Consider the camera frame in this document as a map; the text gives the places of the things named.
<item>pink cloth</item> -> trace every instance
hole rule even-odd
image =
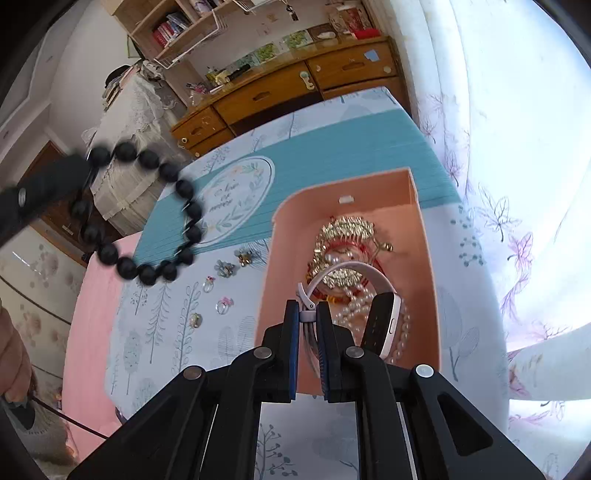
[[[116,242],[121,254],[131,254],[140,233]],[[122,281],[113,267],[90,259],[72,318],[66,364],[62,408],[66,415],[93,430],[111,435],[120,426],[115,406],[108,399],[104,383],[109,340],[119,305]],[[104,440],[70,424],[78,450],[78,460],[88,457]]]

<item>wooden drawer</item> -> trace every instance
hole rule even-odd
[[[398,100],[398,103],[408,112],[408,94],[402,83],[400,77],[387,77],[384,79],[367,80],[366,82],[352,83],[344,87],[332,88],[322,92],[322,98],[328,100],[329,98],[346,95],[347,93],[358,92],[374,87],[386,87],[393,97]]]
[[[327,53],[308,60],[308,65],[322,90],[397,74],[387,42]]]
[[[224,128],[226,128],[226,125],[222,122],[222,119],[213,108],[208,106],[205,110],[173,130],[172,134],[178,140],[179,146],[191,148]]]
[[[306,81],[301,74],[307,75]],[[216,102],[215,108],[230,125],[253,113],[315,91],[310,72],[301,62],[245,85]]]
[[[197,145],[192,146],[189,151],[195,155],[195,158],[199,158],[204,156],[206,153],[211,152],[214,148],[223,145],[226,142],[229,142],[232,138],[234,138],[234,134],[230,131],[229,128],[225,128],[221,132],[212,135],[208,139],[198,143]]]

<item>blue sticker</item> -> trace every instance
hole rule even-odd
[[[369,50],[365,52],[365,58],[371,61],[379,61],[378,52],[375,50]]]

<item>black beaded bracelet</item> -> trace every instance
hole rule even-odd
[[[163,260],[155,268],[149,264],[137,266],[131,257],[120,257],[119,250],[113,242],[103,241],[105,231],[102,226],[89,223],[93,204],[82,198],[82,193],[94,181],[99,169],[108,166],[114,157],[123,163],[132,163],[137,160],[140,166],[146,170],[158,169],[159,177],[166,183],[174,183],[177,195],[186,201],[183,212],[189,221],[183,234],[187,241],[176,249],[173,259]],[[193,184],[188,180],[179,179],[179,168],[170,162],[160,163],[158,155],[152,150],[143,150],[138,155],[135,145],[131,142],[120,142],[112,154],[105,147],[92,148],[88,155],[88,162],[91,166],[89,177],[70,205],[72,218],[81,223],[80,239],[96,250],[98,259],[103,265],[116,265],[117,273],[124,280],[133,280],[135,277],[139,277],[139,281],[146,286],[154,285],[159,277],[167,281],[174,281],[178,276],[179,266],[193,263],[194,254],[191,247],[199,243],[203,236],[197,225],[203,216],[203,209],[194,198]]]

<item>black cable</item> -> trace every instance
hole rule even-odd
[[[38,403],[40,406],[42,406],[43,408],[45,408],[46,410],[49,410],[50,412],[54,413],[55,415],[57,415],[58,417],[63,418],[64,420],[67,420],[71,423],[73,423],[74,425],[76,425],[77,427],[80,427],[83,430],[86,430],[88,433],[92,433],[94,435],[96,435],[97,437],[100,437],[102,439],[107,440],[109,437],[106,437],[105,435],[103,435],[102,433],[96,432],[93,429],[88,428],[85,425],[82,425],[81,423],[78,423],[75,420],[72,420],[70,417],[68,417],[67,415],[64,415],[62,412],[60,412],[59,410],[56,410],[53,407],[50,407],[47,403],[43,402],[42,400],[39,400],[37,397],[35,397],[34,395],[31,396],[31,399],[33,401],[35,401],[36,403]]]

